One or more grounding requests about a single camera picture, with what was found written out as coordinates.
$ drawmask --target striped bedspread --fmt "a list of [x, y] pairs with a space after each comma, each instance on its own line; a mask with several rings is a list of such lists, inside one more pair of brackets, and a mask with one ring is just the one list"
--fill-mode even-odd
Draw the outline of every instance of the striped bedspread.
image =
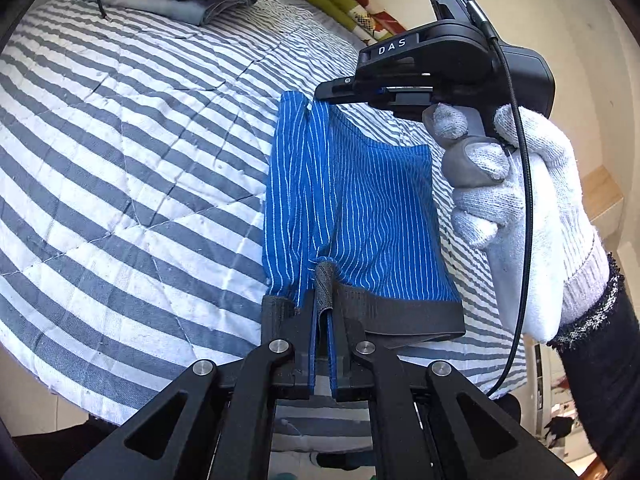
[[[353, 73], [356, 51], [301, 1], [258, 0], [206, 28], [53, 0], [0, 57], [0, 342], [117, 424], [197, 359], [260, 341], [262, 223], [280, 94]], [[444, 259], [467, 333], [404, 348], [487, 390], [511, 335], [486, 261], [453, 234], [442, 150], [417, 123], [342, 107], [372, 139], [428, 144]], [[503, 391], [526, 380], [522, 350]], [[362, 404], [279, 406], [274, 449], [370, 446]]]

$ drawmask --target screw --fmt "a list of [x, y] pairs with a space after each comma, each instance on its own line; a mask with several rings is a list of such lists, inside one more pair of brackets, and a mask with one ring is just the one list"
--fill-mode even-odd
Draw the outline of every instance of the screw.
[[289, 349], [289, 343], [284, 341], [284, 339], [274, 339], [269, 343], [269, 350], [276, 354], [282, 354]]
[[213, 370], [213, 364], [211, 361], [207, 361], [206, 359], [202, 359], [201, 361], [196, 361], [191, 368], [193, 373], [196, 375], [207, 375], [211, 373]]
[[451, 373], [451, 365], [445, 361], [436, 361], [431, 365], [431, 371], [440, 377], [446, 377]]
[[373, 354], [376, 346], [371, 341], [360, 341], [356, 345], [356, 352], [363, 355]]

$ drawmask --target handheld device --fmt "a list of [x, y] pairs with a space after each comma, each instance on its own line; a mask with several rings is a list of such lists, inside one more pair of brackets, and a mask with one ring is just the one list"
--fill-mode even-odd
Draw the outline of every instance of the handheld device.
[[315, 98], [368, 103], [412, 121], [437, 103], [470, 107], [493, 137], [495, 111], [510, 93], [486, 28], [507, 60], [518, 104], [549, 117], [556, 86], [540, 54], [501, 40], [474, 0], [430, 1], [436, 22], [363, 48], [355, 74], [320, 83]]
[[483, 139], [474, 132], [466, 136], [442, 161], [443, 174], [455, 187], [499, 184], [466, 155], [466, 146], [477, 142], [500, 142], [511, 153], [513, 146], [494, 129], [495, 111], [511, 104], [518, 137], [525, 199], [525, 241], [518, 318], [504, 370], [489, 395], [507, 377], [515, 359], [524, 324], [533, 245], [533, 188], [527, 139], [518, 103], [548, 117], [555, 83], [540, 54], [500, 39], [474, 0], [430, 0], [437, 21], [363, 48], [353, 76], [320, 83], [315, 98], [332, 104], [366, 102], [373, 108], [391, 110], [401, 119], [420, 121], [431, 105], [447, 103], [478, 111]]

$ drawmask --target glove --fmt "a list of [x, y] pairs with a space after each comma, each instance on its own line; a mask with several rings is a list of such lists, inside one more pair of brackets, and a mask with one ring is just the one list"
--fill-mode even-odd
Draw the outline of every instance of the glove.
[[[602, 295], [609, 264], [582, 207], [582, 189], [569, 139], [543, 116], [520, 108], [533, 184], [534, 236], [523, 332], [549, 341], [560, 324], [577, 319]], [[423, 121], [448, 152], [465, 139], [465, 115], [450, 106], [425, 110]], [[495, 114], [498, 134], [518, 139], [509, 105]], [[451, 222], [472, 248], [486, 253], [502, 325], [514, 332], [524, 262], [524, 186], [520, 150], [507, 156], [499, 144], [476, 142], [466, 156], [489, 178], [480, 186], [454, 187]], [[445, 154], [442, 172], [455, 184], [456, 159]]]

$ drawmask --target black sleeve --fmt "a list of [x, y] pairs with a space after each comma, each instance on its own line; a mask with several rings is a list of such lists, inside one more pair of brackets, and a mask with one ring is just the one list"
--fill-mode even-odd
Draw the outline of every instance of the black sleeve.
[[620, 269], [600, 301], [562, 326], [550, 346], [564, 364], [578, 416], [591, 447], [611, 469], [640, 438], [640, 330]]

